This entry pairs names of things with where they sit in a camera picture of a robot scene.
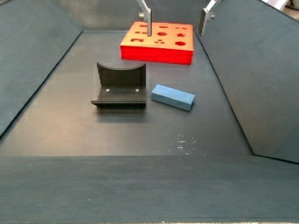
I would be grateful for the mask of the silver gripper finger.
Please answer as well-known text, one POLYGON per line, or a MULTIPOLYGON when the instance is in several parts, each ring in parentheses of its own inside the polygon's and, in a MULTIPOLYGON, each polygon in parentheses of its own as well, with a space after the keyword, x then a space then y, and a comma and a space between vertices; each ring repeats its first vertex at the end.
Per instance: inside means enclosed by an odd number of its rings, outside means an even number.
POLYGON ((142 11, 139 12, 139 17, 146 21, 147 23, 147 36, 153 36, 153 11, 150 7, 146 4, 146 0, 137 0, 139 7, 142 11))
POLYGON ((201 11, 201 23, 199 23, 199 34, 205 34, 206 26, 213 17, 213 8, 216 7, 218 0, 210 0, 207 6, 201 11))

